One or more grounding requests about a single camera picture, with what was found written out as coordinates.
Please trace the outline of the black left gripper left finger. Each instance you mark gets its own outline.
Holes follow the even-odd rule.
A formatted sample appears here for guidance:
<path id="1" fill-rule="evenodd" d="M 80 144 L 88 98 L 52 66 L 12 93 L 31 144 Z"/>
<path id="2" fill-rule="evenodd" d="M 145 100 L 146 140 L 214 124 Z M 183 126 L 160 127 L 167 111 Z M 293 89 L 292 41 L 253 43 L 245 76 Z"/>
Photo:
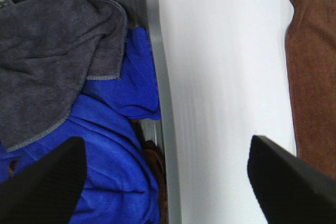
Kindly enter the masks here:
<path id="1" fill-rule="evenodd" d="M 69 223 L 86 178 L 85 141 L 71 137 L 1 183 L 1 223 Z"/>

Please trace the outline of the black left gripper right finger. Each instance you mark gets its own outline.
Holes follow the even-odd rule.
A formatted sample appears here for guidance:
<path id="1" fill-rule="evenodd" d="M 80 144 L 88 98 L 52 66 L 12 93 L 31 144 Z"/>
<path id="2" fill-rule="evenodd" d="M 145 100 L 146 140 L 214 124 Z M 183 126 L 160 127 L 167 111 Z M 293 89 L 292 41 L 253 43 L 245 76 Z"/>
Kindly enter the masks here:
<path id="1" fill-rule="evenodd" d="M 335 180 L 261 135 L 247 174 L 268 223 L 335 223 Z"/>

